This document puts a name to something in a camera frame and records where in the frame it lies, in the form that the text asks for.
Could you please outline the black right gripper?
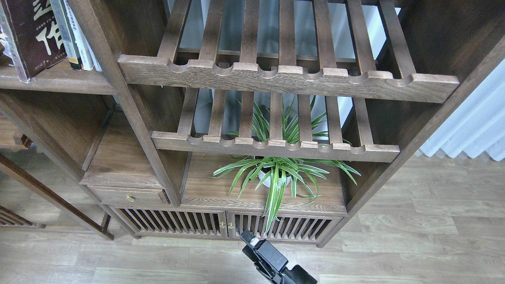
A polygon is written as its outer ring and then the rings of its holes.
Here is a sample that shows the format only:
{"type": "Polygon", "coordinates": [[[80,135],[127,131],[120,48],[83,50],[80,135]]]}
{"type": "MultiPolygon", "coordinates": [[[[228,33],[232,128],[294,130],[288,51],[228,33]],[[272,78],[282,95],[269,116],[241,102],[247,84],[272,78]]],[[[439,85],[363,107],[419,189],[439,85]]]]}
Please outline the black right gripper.
{"type": "Polygon", "coordinates": [[[301,266],[286,268],[287,258],[266,239],[259,240],[244,230],[240,238],[247,245],[242,252],[254,263],[256,270],[272,284],[317,284],[318,281],[301,266]]]}

